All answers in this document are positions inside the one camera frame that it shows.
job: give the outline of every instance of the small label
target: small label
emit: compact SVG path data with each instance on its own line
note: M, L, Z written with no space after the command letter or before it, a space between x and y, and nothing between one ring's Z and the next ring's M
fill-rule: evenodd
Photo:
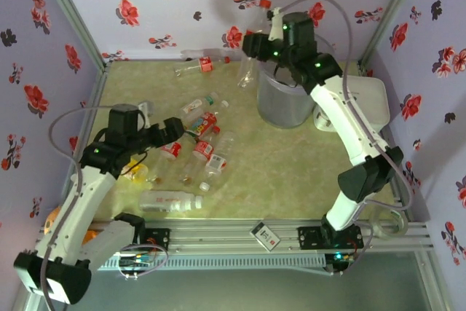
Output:
M200 138L204 133L217 123L215 114L206 112L186 131L195 139Z
M199 152L205 158L209 159L210 155L213 152L213 147L207 141L199 141L198 143L196 143L196 147L194 147L194 151Z
M212 157L209 159L206 166L221 171L226 167L226 159L216 154L212 154Z
M213 98L209 95L205 97L205 100L209 103L209 106L213 105Z
M199 64L201 65L201 72L210 72L213 70L212 60L208 56L200 58Z
M177 157L180 154L181 144L179 142L172 142L168 145L160 147L160 150L168 152L173 156Z
M280 238L263 222L254 227L250 233L268 251L272 251L280 243Z
M187 104L186 106L183 107L183 112L188 114L189 112L195 110L197 107L200 107L200 106L202 106L202 101L199 100L199 99L194 100L191 103L189 103L189 104Z

